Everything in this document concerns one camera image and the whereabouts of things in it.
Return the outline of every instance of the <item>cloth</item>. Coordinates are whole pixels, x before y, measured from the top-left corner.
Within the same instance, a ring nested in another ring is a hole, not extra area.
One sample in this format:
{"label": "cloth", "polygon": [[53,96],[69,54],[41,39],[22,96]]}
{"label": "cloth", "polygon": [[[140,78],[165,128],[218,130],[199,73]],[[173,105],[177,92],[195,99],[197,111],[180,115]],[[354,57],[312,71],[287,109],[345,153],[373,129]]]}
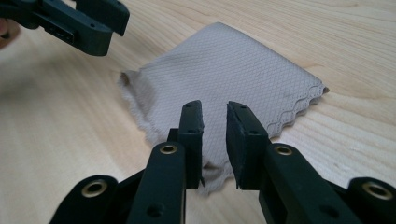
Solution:
{"label": "cloth", "polygon": [[123,72],[120,86],[153,145],[166,141],[169,129],[178,127],[184,104],[201,100],[205,187],[198,191],[204,195],[233,176],[225,143],[229,101],[249,106],[274,137],[326,90],[317,77],[219,22],[139,71]]}

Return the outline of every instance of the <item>gray napkin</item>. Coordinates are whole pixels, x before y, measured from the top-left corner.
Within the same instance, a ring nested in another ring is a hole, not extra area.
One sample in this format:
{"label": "gray napkin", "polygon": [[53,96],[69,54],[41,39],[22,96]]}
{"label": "gray napkin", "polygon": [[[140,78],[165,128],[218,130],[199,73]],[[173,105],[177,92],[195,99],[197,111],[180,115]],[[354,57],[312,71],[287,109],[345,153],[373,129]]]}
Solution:
{"label": "gray napkin", "polygon": [[318,78],[222,23],[207,26],[138,72],[122,73],[120,85],[153,145],[178,127],[184,104],[201,100],[202,194],[221,188],[233,175],[225,144],[229,101],[248,105],[273,137],[326,90]]}

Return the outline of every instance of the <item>table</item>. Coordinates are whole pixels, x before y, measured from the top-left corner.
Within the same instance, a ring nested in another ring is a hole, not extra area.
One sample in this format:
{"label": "table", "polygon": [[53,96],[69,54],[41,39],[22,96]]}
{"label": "table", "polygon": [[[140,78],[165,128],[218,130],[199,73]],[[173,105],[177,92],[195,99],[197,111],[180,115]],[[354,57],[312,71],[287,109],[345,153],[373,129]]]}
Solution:
{"label": "table", "polygon": [[[151,146],[122,99],[120,71],[137,70],[216,21],[250,35],[331,90],[273,139],[300,149],[323,178],[396,186],[396,4],[391,1],[123,0],[124,37],[92,57],[25,30],[0,51],[0,223],[46,223],[78,181],[119,181]],[[263,223],[258,192],[233,180],[208,198],[187,194],[187,223]]]}

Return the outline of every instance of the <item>metal ring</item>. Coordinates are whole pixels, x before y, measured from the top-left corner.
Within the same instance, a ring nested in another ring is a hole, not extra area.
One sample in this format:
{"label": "metal ring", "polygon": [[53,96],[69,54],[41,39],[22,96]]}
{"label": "metal ring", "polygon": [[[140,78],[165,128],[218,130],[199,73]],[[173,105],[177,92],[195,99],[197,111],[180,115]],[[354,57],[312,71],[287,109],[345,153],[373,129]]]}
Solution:
{"label": "metal ring", "polygon": [[282,156],[289,156],[293,154],[293,151],[291,151],[291,149],[288,147],[275,147],[275,150],[278,154]]}
{"label": "metal ring", "polygon": [[93,180],[87,184],[81,191],[82,196],[93,198],[101,195],[107,189],[107,183],[103,179]]}
{"label": "metal ring", "polygon": [[177,147],[172,145],[163,146],[160,148],[162,154],[173,154],[177,151]]}
{"label": "metal ring", "polygon": [[362,187],[367,193],[378,199],[390,200],[393,198],[393,194],[388,189],[385,189],[375,182],[366,182],[362,185]]}

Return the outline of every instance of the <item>human hand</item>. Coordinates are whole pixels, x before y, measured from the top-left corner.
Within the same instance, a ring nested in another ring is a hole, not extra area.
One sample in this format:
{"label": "human hand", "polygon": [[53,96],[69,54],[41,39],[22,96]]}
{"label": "human hand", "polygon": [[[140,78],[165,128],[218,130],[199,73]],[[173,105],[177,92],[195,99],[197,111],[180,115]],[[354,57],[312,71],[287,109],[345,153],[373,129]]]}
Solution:
{"label": "human hand", "polygon": [[13,20],[0,18],[0,49],[12,42],[20,33],[20,26]]}

